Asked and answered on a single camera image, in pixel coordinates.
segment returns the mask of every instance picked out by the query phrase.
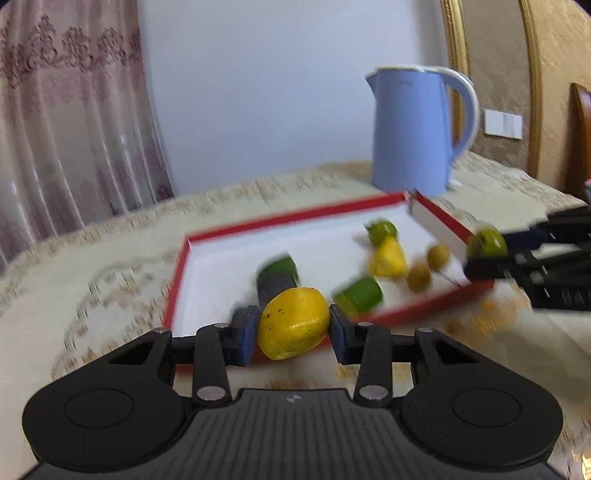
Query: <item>patterned tablecloth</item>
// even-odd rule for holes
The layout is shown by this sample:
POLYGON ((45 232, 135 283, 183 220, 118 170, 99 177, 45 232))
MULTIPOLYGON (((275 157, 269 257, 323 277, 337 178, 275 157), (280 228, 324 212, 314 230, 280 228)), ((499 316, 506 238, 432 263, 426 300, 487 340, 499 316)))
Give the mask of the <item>patterned tablecloth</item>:
MULTIPOLYGON (((53 238, 21 255, 0 280, 0 476, 35 464, 21 429, 28 398, 51 380, 160 324, 167 285, 186 232, 376 193, 370 164, 352 162, 175 199, 151 210, 53 238)), ((476 154, 455 165, 463 186, 439 204, 470 229, 520 228, 578 200, 476 154)), ((565 415, 551 464, 591 479, 591 316, 533 313, 518 288, 434 316, 432 325, 550 390, 565 415)), ((397 329, 411 333, 412 326, 397 329)), ((352 389, 355 367, 327 349, 272 365, 229 368, 239 387, 352 389)), ((394 369, 395 393, 411 387, 408 365, 394 369)), ((175 389, 190 394, 190 378, 175 389)))

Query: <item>cucumber slice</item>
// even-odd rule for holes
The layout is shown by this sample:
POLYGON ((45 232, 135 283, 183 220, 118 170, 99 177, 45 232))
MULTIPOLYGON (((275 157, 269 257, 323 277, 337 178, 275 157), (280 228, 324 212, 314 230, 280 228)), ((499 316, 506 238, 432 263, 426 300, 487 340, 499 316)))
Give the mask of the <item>cucumber slice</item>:
POLYGON ((333 294, 333 300, 347 317, 366 313, 384 299, 382 289, 371 276, 362 277, 333 294))
POLYGON ((259 308, 263 311, 267 304, 280 293, 296 287, 296 280, 290 272, 261 273, 256 280, 259 308))
POLYGON ((296 263, 289 254, 285 254, 283 257, 276 258, 267 262, 260 270, 256 279, 262 275, 270 273, 289 273, 297 284, 300 283, 300 276, 297 272, 296 263))

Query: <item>green lime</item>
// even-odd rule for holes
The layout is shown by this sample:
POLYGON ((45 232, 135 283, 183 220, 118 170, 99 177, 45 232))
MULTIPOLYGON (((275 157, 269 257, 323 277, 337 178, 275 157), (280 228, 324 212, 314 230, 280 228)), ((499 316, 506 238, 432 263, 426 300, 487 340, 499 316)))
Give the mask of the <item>green lime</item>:
POLYGON ((365 229, 368 231, 369 241, 376 248, 389 236, 393 236, 395 240, 398 240, 398 230, 389 220, 373 220, 369 225, 365 226, 365 229))
POLYGON ((507 244, 500 231, 494 227, 485 227, 470 237, 466 256, 503 257, 507 254, 507 244))

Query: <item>small round fruit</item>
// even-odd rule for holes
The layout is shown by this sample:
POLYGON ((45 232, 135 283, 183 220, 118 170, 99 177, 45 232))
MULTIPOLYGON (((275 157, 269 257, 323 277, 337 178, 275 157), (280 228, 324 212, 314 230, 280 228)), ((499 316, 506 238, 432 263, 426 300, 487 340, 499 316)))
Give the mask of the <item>small round fruit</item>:
POLYGON ((447 265, 447 262, 449 262, 449 248, 447 245, 434 245, 427 252, 427 263, 434 272, 442 270, 447 265))
POLYGON ((466 256, 503 257, 507 254, 507 244, 500 231, 494 227, 485 227, 470 237, 466 256))
POLYGON ((398 230, 389 220, 374 220, 365 229, 368 231, 369 241, 376 248, 389 236, 398 239, 398 230))
POLYGON ((407 284, 414 292, 424 291, 431 284, 431 269, 428 263, 420 262, 407 274, 407 284))

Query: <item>wall outlet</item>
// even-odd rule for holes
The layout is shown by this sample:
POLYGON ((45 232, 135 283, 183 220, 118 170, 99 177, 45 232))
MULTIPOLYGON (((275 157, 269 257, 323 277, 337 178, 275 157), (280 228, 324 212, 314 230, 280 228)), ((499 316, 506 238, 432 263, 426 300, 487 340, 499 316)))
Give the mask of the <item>wall outlet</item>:
POLYGON ((523 140, 523 117, 496 110, 484 110, 484 133, 523 140))

